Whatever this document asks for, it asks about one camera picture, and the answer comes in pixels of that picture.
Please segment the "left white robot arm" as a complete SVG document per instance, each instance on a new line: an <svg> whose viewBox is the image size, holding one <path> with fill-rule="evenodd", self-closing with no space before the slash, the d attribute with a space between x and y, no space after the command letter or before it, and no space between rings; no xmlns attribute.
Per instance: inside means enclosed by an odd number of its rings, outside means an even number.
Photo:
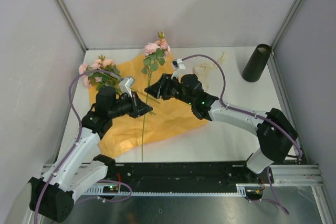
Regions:
<svg viewBox="0 0 336 224"><path fill-rule="evenodd" d="M124 115L136 119L152 110L134 91L117 95L113 87L100 89L95 103L79 120L78 136L67 152L40 179L29 180L32 186L29 207L34 211L34 220L42 215L63 222L87 189L100 180L112 181L116 175L114 159L99 154L88 167L79 170L83 159L99 144L114 119Z"/></svg>

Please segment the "pink rose flower stem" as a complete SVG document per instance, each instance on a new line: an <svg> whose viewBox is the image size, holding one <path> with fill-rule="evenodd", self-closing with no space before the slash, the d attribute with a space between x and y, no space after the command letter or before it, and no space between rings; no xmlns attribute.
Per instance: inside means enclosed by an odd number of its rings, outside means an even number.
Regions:
<svg viewBox="0 0 336 224"><path fill-rule="evenodd" d="M159 66L165 65L165 58L170 55L170 47L166 43L164 31L157 32L158 40L144 47L144 60L141 72L147 75L147 87L151 85L152 75Z"/></svg>

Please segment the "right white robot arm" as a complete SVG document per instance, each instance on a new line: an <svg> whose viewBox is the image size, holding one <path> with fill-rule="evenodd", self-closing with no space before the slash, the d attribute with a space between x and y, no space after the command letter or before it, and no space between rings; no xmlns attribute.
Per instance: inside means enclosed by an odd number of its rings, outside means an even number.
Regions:
<svg viewBox="0 0 336 224"><path fill-rule="evenodd" d="M259 149L248 157L242 169L243 179L249 183L259 179L269 165L282 163L292 147L298 147L298 133L282 111L253 111L229 105L205 92L195 74L178 79L164 73L145 92L156 99L175 98L189 104L200 120L228 123L255 135Z"/></svg>

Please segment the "cream printed ribbon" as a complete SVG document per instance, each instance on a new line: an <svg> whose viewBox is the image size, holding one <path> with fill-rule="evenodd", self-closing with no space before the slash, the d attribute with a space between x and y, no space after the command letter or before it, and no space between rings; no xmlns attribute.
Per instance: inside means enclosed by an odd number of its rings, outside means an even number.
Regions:
<svg viewBox="0 0 336 224"><path fill-rule="evenodd" d="M218 66L211 62L211 63L201 63L199 65L195 65L192 69L192 73L195 74L199 81L203 85L203 89L207 91L209 89L209 82L208 76L212 70L218 69Z"/></svg>

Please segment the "orange flower bouquet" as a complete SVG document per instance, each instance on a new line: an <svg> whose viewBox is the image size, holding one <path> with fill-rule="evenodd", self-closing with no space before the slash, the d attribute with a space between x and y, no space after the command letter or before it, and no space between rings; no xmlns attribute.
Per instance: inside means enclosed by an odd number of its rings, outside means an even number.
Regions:
<svg viewBox="0 0 336 224"><path fill-rule="evenodd" d="M173 72L173 55L166 57L165 65L154 74L153 83L163 73ZM207 124L197 119L191 108L178 100L156 100L139 92L141 100L146 101L153 111L138 119L123 116L113 121L113 127L99 144L106 156L117 157L135 147L174 137Z"/></svg>

